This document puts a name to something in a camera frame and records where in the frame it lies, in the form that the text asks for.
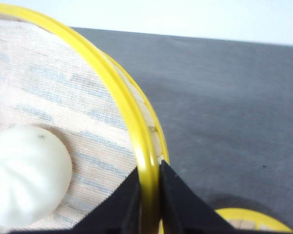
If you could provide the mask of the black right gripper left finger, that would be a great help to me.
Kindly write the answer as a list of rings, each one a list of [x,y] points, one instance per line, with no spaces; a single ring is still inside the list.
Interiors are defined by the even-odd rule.
[[[12,234],[138,234],[140,232],[140,183],[137,169],[115,192],[71,229],[22,230]]]

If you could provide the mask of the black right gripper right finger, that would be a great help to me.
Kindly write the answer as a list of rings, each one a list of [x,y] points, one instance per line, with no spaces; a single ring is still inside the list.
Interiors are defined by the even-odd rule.
[[[160,181],[164,233],[236,233],[236,229],[200,199],[164,160],[160,166]]]

